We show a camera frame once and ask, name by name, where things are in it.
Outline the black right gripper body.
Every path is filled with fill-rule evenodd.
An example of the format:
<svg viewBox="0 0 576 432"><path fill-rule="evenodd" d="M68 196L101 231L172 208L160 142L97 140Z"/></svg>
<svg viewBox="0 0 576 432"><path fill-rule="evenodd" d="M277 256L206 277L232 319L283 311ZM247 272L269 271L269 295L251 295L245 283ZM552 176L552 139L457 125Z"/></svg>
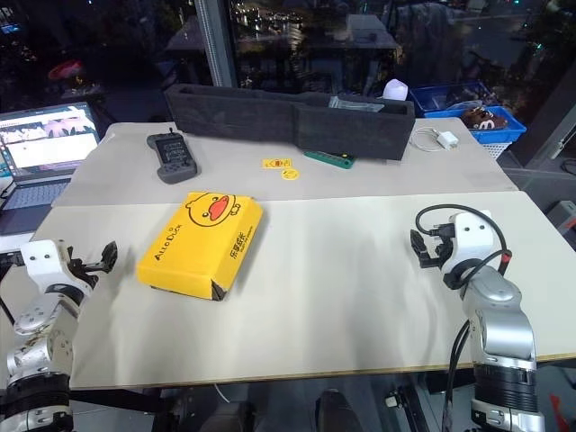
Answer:
<svg viewBox="0 0 576 432"><path fill-rule="evenodd" d="M441 268L454 252L455 225L440 224L430 231L429 236L440 239L440 244L436 246L436 261L437 266Z"/></svg>

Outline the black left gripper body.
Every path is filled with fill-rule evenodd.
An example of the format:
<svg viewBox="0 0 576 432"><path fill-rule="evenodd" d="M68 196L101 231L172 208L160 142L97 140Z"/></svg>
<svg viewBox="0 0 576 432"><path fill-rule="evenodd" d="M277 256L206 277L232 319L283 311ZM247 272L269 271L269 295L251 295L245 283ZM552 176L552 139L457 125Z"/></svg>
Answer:
<svg viewBox="0 0 576 432"><path fill-rule="evenodd" d="M80 258L73 258L72 246L66 247L65 257L67 258L67 268L71 274L94 289L98 282L95 273L100 271L100 264L85 264Z"/></svg>

